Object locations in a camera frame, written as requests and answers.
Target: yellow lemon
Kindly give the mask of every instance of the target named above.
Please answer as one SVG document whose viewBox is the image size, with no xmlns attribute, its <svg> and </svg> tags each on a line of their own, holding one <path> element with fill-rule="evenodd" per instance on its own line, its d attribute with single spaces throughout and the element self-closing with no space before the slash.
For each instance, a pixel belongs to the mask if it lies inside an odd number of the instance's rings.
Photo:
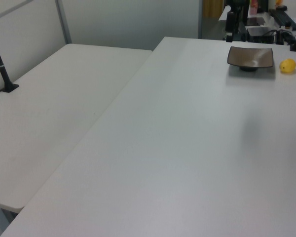
<svg viewBox="0 0 296 237">
<path fill-rule="evenodd" d="M 296 67 L 296 62 L 291 58 L 285 59 L 280 64 L 280 69 L 284 73 L 291 73 L 292 71 L 295 70 L 295 67 Z"/>
</svg>

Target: square bowl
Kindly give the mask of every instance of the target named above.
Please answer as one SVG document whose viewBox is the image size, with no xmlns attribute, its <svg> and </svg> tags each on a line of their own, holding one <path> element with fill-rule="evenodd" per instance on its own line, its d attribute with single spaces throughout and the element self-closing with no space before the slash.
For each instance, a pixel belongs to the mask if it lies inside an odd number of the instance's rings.
<svg viewBox="0 0 296 237">
<path fill-rule="evenodd" d="M 274 65 L 271 48 L 230 47 L 227 63 L 240 67 L 244 71 L 255 71 L 258 68 L 270 68 Z"/>
</svg>

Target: white wall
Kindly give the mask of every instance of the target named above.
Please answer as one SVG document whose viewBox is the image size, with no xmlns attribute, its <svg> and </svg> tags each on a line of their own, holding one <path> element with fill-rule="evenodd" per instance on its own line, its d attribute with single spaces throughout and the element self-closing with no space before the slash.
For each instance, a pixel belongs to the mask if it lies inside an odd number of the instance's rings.
<svg viewBox="0 0 296 237">
<path fill-rule="evenodd" d="M 55 0 L 35 0 L 0 18 L 0 54 L 11 81 L 64 45 Z"/>
<path fill-rule="evenodd" d="M 202 0 L 61 0 L 73 43 L 154 50 L 197 38 Z"/>
</svg>

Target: tabletop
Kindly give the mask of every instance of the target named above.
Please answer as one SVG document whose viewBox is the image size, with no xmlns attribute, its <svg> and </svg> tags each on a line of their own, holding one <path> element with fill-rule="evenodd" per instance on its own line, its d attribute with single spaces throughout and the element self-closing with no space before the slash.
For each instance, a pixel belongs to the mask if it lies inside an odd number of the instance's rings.
<svg viewBox="0 0 296 237">
<path fill-rule="evenodd" d="M 230 66 L 232 45 L 275 66 Z M 287 57 L 165 38 L 2 237 L 296 237 Z"/>
<path fill-rule="evenodd" d="M 151 51 L 69 44 L 0 92 L 0 207 L 19 212 Z"/>
</svg>

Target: orange object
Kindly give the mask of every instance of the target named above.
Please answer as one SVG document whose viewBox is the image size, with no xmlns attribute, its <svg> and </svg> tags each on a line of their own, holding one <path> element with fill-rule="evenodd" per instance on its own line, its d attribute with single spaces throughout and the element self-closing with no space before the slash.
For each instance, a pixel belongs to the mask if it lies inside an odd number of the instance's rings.
<svg viewBox="0 0 296 237">
<path fill-rule="evenodd" d="M 276 2 L 275 2 L 275 4 L 276 4 L 277 6 L 282 5 L 282 3 L 283 3 L 283 0 L 276 0 Z"/>
</svg>

